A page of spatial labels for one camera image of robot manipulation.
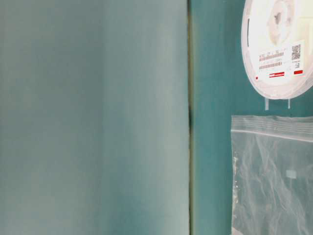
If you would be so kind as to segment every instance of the teal surface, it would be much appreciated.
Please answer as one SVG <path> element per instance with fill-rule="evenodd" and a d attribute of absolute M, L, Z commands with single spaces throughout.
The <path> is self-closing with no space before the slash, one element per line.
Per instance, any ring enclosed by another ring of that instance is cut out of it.
<path fill-rule="evenodd" d="M 0 1 L 0 234 L 96 235 L 101 0 Z"/>
<path fill-rule="evenodd" d="M 313 90 L 291 100 L 262 98 L 242 63 L 244 0 L 191 0 L 193 48 L 194 235 L 229 235 L 232 160 L 230 118 L 236 115 L 313 116 Z"/>
<path fill-rule="evenodd" d="M 187 9 L 107 0 L 103 235 L 187 235 Z"/>
<path fill-rule="evenodd" d="M 179 0 L 0 1 L 0 234 L 187 235 Z"/>

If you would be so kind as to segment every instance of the red label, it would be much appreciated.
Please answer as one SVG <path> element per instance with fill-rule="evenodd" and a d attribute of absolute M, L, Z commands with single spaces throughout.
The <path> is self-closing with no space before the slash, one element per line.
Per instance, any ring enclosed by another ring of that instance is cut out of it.
<path fill-rule="evenodd" d="M 295 71 L 294 75 L 297 75 L 297 74 L 303 74 L 303 70 Z"/>
<path fill-rule="evenodd" d="M 272 78 L 272 77 L 283 77 L 283 76 L 285 76 L 285 72 L 271 73 L 269 75 L 270 78 Z"/>

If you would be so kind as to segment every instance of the white label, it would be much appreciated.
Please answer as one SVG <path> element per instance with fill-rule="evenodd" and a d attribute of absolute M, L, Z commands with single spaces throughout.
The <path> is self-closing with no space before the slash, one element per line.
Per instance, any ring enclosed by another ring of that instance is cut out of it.
<path fill-rule="evenodd" d="M 304 41 L 289 47 L 275 48 L 259 54 L 257 80 L 303 74 Z"/>
<path fill-rule="evenodd" d="M 286 170 L 286 176 L 287 176 L 287 178 L 294 180 L 297 178 L 297 172 L 294 170 Z"/>

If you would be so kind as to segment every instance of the teal wall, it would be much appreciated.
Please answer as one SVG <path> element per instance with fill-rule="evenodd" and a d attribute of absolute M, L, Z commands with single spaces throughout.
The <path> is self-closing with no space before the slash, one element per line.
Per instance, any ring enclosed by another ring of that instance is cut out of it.
<path fill-rule="evenodd" d="M 106 0 L 103 235 L 187 235 L 187 7 Z"/>
<path fill-rule="evenodd" d="M 194 235 L 229 235 L 232 161 L 230 117 L 313 115 L 313 90 L 291 101 L 270 101 L 250 85 L 241 56 L 244 0 L 191 0 L 193 48 Z"/>

